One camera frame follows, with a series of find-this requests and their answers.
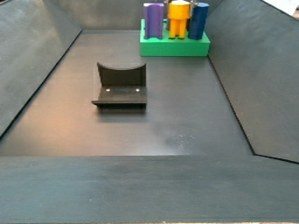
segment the yellow cylinder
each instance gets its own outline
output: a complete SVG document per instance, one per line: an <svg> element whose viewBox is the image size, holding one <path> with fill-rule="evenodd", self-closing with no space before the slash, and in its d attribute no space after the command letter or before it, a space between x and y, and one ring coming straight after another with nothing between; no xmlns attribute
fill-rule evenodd
<svg viewBox="0 0 299 224"><path fill-rule="evenodd" d="M189 19L191 17L191 4L183 0L173 1L169 5L170 19Z"/></svg>

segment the bin floor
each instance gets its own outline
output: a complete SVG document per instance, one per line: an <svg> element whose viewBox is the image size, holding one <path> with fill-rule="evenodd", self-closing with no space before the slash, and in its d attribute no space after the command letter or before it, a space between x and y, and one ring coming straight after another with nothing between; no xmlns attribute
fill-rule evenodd
<svg viewBox="0 0 299 224"><path fill-rule="evenodd" d="M146 110L99 110L98 62L147 64ZM141 57L138 31L86 31L0 142L0 156L251 155L209 58Z"/></svg>
<svg viewBox="0 0 299 224"><path fill-rule="evenodd" d="M91 104L98 62L147 63L146 111ZM209 59L142 58L137 31L81 35L0 155L2 223L299 220L299 166L253 156Z"/></svg>

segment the dark gray panel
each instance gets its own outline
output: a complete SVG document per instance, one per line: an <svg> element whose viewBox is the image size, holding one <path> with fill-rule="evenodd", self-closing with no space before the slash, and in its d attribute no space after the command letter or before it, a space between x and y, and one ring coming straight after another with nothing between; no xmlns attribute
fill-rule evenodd
<svg viewBox="0 0 299 224"><path fill-rule="evenodd" d="M210 13L223 0L207 0ZM163 0L54 0L86 30L139 30L143 4Z"/></svg>
<svg viewBox="0 0 299 224"><path fill-rule="evenodd" d="M147 109L99 112L98 62L147 66ZM251 155L210 60L141 57L139 31L81 34L0 143L2 156Z"/></svg>
<svg viewBox="0 0 299 224"><path fill-rule="evenodd" d="M299 23L258 0L210 16L210 58L257 154L299 162Z"/></svg>
<svg viewBox="0 0 299 224"><path fill-rule="evenodd" d="M51 1L0 6L0 135L66 53L81 28Z"/></svg>
<svg viewBox="0 0 299 224"><path fill-rule="evenodd" d="M2 223L298 222L299 166L262 157L2 157Z"/></svg>

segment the green block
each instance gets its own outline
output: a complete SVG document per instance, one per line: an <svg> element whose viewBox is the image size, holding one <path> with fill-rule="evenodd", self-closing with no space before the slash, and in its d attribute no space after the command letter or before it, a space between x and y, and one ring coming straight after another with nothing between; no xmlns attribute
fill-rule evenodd
<svg viewBox="0 0 299 224"><path fill-rule="evenodd" d="M170 39L170 32L166 30L166 21L163 23L163 39L150 38L146 36L146 21L142 20L141 31L141 55L142 56L207 56L211 41L206 33L199 40L189 39Z"/></svg>

